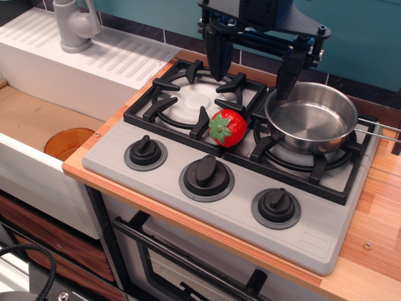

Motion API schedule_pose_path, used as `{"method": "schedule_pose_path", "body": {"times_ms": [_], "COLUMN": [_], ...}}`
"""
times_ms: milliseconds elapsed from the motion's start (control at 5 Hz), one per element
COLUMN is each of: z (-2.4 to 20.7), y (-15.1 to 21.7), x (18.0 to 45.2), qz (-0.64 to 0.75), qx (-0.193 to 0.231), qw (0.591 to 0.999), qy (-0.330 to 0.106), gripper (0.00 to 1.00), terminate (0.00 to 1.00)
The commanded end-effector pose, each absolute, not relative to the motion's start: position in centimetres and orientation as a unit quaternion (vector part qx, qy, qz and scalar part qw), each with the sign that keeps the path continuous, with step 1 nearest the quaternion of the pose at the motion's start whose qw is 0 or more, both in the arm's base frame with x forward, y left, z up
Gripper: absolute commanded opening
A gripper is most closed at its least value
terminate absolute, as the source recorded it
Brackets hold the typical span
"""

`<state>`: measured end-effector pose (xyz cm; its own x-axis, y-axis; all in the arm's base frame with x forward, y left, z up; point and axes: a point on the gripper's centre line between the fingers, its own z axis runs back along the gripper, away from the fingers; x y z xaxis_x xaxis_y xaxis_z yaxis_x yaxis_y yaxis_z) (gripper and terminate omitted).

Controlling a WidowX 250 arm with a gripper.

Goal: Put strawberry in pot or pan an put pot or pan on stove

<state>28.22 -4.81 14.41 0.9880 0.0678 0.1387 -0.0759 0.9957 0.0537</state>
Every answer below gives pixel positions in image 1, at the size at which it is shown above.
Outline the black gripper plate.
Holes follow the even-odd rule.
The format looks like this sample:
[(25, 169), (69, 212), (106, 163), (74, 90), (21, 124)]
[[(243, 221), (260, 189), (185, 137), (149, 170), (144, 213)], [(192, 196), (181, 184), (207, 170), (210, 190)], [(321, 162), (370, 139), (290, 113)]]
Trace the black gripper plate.
[(233, 46), (282, 56), (276, 100), (286, 100), (301, 72), (317, 67), (331, 31), (303, 14), (294, 1), (198, 1), (199, 31), (212, 77), (220, 82), (232, 62)]

